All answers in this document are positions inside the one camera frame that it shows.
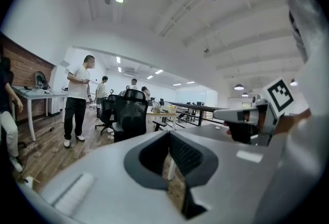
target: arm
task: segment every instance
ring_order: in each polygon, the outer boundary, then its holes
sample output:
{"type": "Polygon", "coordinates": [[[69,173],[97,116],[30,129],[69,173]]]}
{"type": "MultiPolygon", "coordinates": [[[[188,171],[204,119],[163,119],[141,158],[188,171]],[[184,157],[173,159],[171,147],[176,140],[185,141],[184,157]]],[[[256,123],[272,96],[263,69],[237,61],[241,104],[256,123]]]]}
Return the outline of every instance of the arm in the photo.
{"type": "Polygon", "coordinates": [[[9,96],[17,103],[19,107],[19,112],[21,113],[23,111],[23,104],[21,100],[18,98],[17,94],[15,94],[14,90],[11,88],[9,83],[6,84],[5,90],[9,94],[9,96]]]}
{"type": "Polygon", "coordinates": [[[69,81],[71,81],[71,82],[74,82],[74,83],[83,83],[83,82],[81,82],[80,79],[78,79],[77,77],[75,77],[75,76],[73,75],[73,73],[71,73],[71,72],[68,73],[68,75],[67,75],[67,79],[68,79],[69,81]]]}
{"type": "Polygon", "coordinates": [[[89,103],[91,103],[93,100],[92,100],[92,97],[90,95],[90,86],[89,86],[89,83],[88,83],[88,86],[87,86],[87,95],[88,95],[89,103]]]}

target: hand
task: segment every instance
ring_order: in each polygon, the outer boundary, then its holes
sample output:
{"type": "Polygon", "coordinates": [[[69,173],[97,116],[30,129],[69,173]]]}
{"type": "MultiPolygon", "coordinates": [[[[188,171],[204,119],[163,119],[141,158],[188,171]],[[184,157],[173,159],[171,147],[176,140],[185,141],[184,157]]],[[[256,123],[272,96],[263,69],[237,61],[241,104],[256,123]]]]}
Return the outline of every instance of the hand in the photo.
{"type": "Polygon", "coordinates": [[[19,98],[16,99],[17,106],[19,108],[19,112],[21,113],[23,111],[23,104],[19,98]]]}

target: long table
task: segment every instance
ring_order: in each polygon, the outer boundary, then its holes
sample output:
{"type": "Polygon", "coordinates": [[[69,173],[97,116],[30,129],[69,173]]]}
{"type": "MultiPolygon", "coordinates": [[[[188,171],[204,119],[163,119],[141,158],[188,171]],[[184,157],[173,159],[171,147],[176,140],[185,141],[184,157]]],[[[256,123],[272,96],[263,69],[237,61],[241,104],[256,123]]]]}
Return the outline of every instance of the long table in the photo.
{"type": "MultiPolygon", "coordinates": [[[[46,99],[45,115],[48,116],[48,99],[49,98],[55,99],[56,97],[63,98],[62,122],[64,122],[65,103],[66,103],[67,92],[54,91],[54,92],[51,92],[50,94],[39,94],[33,90],[26,90],[26,89],[24,89],[23,86],[13,86],[12,88],[17,95],[20,95],[21,97],[27,99],[27,116],[28,116],[28,121],[29,121],[31,138],[32,138],[33,142],[36,141],[36,138],[35,138],[35,134],[34,134],[33,119],[32,119],[32,100],[46,99]]],[[[15,119],[14,104],[12,106],[12,116],[15,119]]]]}

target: table leg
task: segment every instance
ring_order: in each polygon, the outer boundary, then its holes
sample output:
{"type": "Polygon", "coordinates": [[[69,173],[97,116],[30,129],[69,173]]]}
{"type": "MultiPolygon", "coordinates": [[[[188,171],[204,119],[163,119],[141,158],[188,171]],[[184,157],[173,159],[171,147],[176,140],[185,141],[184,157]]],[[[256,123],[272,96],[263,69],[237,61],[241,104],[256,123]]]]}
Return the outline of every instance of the table leg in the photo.
{"type": "MultiPolygon", "coordinates": [[[[172,131],[175,131],[175,126],[176,126],[176,117],[174,117],[174,119],[173,119],[173,125],[172,125],[172,128],[171,128],[172,131]]],[[[174,159],[172,158],[171,162],[170,162],[169,172],[168,172],[168,180],[169,181],[173,180],[175,170],[176,170],[176,164],[175,164],[174,159]]]]}
{"type": "Polygon", "coordinates": [[[171,181],[174,178],[174,174],[175,174],[175,170],[176,170],[176,164],[174,159],[171,159],[170,162],[170,167],[169,167],[169,172],[168,172],[168,180],[171,181]]]}
{"type": "Polygon", "coordinates": [[[64,123],[65,118],[65,105],[66,105],[66,97],[63,98],[63,109],[62,109],[62,122],[64,123]]]}
{"type": "Polygon", "coordinates": [[[13,102],[11,102],[11,115],[14,118],[14,120],[16,121],[16,115],[15,115],[15,111],[16,111],[16,106],[13,102]]]}
{"type": "Polygon", "coordinates": [[[177,120],[177,118],[176,118],[176,116],[175,116],[174,119],[173,119],[173,127],[171,128],[173,131],[175,131],[176,120],[177,120]]]}
{"type": "Polygon", "coordinates": [[[35,134],[34,134],[34,128],[33,128],[33,120],[32,120],[32,100],[27,100],[27,116],[29,120],[29,127],[30,127],[30,133],[32,137],[32,141],[35,142],[35,134]]]}
{"type": "Polygon", "coordinates": [[[48,98],[46,98],[46,108],[45,108],[45,110],[46,110],[45,115],[48,116],[48,98]]]}

